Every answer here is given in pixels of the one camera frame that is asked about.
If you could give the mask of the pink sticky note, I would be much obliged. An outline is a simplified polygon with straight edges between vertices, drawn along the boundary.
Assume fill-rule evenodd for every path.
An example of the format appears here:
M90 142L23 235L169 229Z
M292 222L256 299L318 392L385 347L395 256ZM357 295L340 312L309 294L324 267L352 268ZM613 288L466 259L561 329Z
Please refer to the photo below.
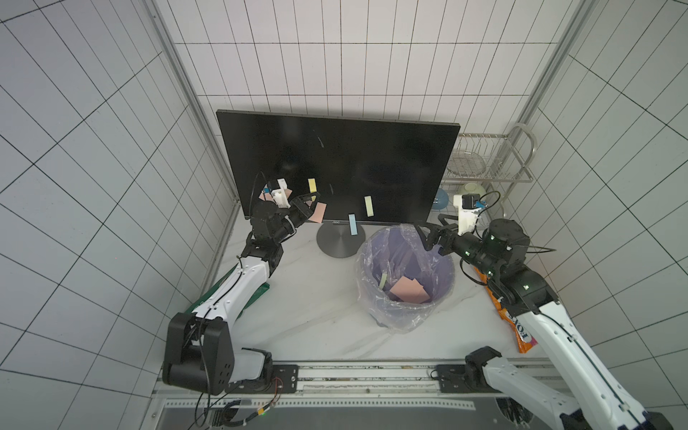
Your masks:
M430 299L423 285L417 279L400 278L389 290L400 301L410 304L423 304Z
M273 202L274 201L274 195L285 195L286 198L290 198L290 195L292 194L292 190L288 188L280 188L280 189L274 189L272 191L269 191L267 188L263 189L261 193L259 194L259 199L268 201L268 202Z
M313 214L309 218L311 222L315 223L322 223L324 220L324 213L327 208L327 204L324 204L323 202L314 202L311 205L311 208L313 209Z

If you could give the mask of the blue sticky flag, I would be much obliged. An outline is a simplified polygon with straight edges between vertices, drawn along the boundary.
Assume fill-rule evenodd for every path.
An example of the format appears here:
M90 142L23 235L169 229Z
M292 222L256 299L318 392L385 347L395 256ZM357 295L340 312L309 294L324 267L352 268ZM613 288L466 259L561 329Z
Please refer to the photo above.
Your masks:
M357 219L353 213L351 213L349 215L349 230L350 230L351 236L357 236L358 235Z

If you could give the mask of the yellow-green sticky flag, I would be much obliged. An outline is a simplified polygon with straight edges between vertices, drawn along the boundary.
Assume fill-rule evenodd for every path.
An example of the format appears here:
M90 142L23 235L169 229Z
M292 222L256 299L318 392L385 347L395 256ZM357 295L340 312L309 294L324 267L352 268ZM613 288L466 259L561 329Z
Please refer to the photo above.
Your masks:
M374 216L374 207L372 203L372 197L370 195L367 195L364 198L365 201L365 211L367 212L367 217L373 217Z

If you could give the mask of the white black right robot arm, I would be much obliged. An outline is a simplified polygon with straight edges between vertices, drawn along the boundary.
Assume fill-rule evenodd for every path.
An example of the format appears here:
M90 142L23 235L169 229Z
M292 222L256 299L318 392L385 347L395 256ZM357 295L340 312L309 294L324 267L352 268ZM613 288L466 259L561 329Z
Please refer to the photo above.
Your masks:
M659 412L646 410L625 390L575 327L558 295L525 263L530 238L514 220L490 222L482 236L460 233L453 216L415 225L426 250L457 254L487 278L488 289L535 337L571 393L568 396L524 374L495 349L465 359L465 379L491 388L526 408L553 429L669 429Z

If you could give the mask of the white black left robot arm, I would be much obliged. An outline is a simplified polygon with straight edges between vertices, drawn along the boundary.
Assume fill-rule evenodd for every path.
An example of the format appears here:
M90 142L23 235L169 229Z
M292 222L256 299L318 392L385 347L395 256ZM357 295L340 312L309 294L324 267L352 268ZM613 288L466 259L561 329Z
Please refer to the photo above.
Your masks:
M272 354L235 347L231 329L283 256L283 242L315 215L320 194L272 192L251 209L245 246L234 270L199 305L176 314L168 325L162 381L194 392L219 395L233 383L272 384Z

